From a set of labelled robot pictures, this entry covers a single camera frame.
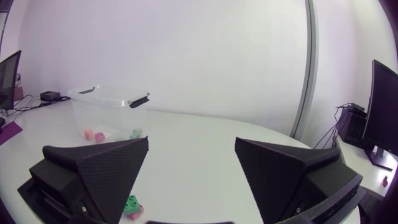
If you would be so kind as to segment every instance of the pink lego brick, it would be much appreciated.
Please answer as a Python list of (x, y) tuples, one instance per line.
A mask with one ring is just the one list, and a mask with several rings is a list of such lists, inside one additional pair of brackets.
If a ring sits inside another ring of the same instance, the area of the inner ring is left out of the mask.
[(94, 138), (93, 131), (90, 130), (90, 129), (88, 129), (88, 128), (86, 128), (86, 129), (83, 131), (83, 134), (85, 135), (85, 138), (86, 138), (87, 140), (92, 140), (92, 139)]
[(388, 181), (387, 181), (388, 176), (385, 176), (385, 178), (383, 179), (383, 187), (387, 187)]
[(97, 143), (101, 143), (105, 140), (105, 135), (103, 133), (96, 133), (94, 137)]
[(141, 212), (129, 215), (131, 219), (136, 220), (144, 212), (144, 207), (142, 205), (139, 205), (139, 208), (141, 209)]

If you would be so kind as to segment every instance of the desk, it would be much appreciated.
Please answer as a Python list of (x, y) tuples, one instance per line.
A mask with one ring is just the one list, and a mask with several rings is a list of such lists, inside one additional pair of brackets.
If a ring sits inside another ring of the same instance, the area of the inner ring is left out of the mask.
[[(388, 181), (391, 183), (396, 173), (397, 161), (387, 151), (384, 151), (384, 156), (394, 164), (394, 169), (388, 171), (372, 165), (363, 149), (345, 143), (340, 136), (337, 137), (337, 145), (341, 149), (346, 165), (363, 176), (361, 186), (373, 190), (384, 197), (390, 184), (383, 187), (382, 180), (385, 176), (388, 176)], [(359, 223), (358, 220), (359, 210), (355, 208), (345, 223)]]
[[(78, 132), (69, 101), (25, 112), (16, 118), (24, 130), (0, 147), (0, 197), (16, 223), (39, 223), (17, 189), (29, 168), (43, 159), (44, 145), (90, 144)], [(262, 223), (249, 184), (234, 151), (235, 137), (307, 147), (284, 134), (223, 118), (148, 111), (143, 134), (149, 152), (132, 193), (145, 212), (132, 221), (177, 223)]]

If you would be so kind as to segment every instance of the clear plastic storage box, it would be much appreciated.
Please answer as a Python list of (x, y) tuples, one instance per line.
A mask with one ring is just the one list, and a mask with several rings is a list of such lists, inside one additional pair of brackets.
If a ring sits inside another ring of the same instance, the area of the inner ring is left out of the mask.
[(87, 140), (97, 143), (127, 140), (136, 138), (137, 131), (144, 129), (147, 91), (96, 85), (71, 90), (68, 96), (73, 102), (79, 132)]

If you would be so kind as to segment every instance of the green lego brick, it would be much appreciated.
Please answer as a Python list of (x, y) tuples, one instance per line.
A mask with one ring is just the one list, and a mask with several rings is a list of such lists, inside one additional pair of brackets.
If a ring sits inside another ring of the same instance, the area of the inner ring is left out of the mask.
[(123, 212), (126, 215), (132, 215), (135, 213), (140, 213), (141, 209), (139, 207), (137, 198), (135, 195), (130, 195), (129, 198), (127, 199), (126, 204), (124, 205), (124, 210)]
[(122, 137), (118, 137), (115, 141), (124, 141), (126, 139), (122, 138)]
[(134, 128), (132, 130), (132, 134), (130, 135), (130, 139), (136, 139), (142, 134), (141, 128)]

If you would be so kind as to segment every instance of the purple mat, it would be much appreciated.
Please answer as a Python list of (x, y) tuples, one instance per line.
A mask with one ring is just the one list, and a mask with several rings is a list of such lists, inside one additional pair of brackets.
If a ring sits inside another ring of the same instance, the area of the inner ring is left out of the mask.
[(15, 122), (4, 125), (0, 134), (0, 146), (21, 131), (22, 128)]

